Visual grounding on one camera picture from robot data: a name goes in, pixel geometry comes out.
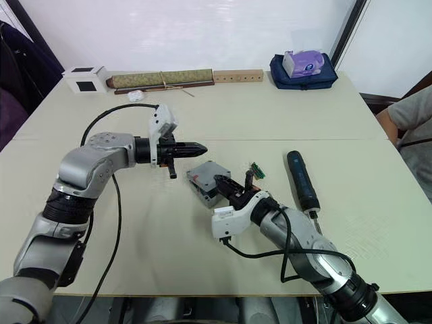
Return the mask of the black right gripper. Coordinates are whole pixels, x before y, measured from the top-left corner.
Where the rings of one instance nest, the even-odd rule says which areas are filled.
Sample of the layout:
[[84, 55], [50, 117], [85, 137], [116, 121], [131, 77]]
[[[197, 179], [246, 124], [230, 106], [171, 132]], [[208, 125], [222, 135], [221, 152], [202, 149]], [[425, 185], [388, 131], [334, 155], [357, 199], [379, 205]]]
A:
[[248, 170], [244, 185], [241, 185], [226, 175], [216, 175], [216, 189], [223, 197], [229, 198], [231, 206], [235, 209], [242, 209], [257, 192], [261, 191], [253, 184], [253, 178], [254, 172]]

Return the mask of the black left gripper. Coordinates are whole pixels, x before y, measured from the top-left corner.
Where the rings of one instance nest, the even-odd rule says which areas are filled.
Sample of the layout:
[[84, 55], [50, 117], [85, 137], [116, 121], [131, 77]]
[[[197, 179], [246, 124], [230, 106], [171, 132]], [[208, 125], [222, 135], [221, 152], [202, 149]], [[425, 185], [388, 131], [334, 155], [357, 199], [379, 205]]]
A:
[[157, 145], [157, 165], [159, 167], [166, 167], [171, 179], [177, 178], [173, 157], [174, 152], [176, 158], [198, 157], [207, 152], [207, 147], [197, 142], [176, 143], [173, 134], [161, 137]]

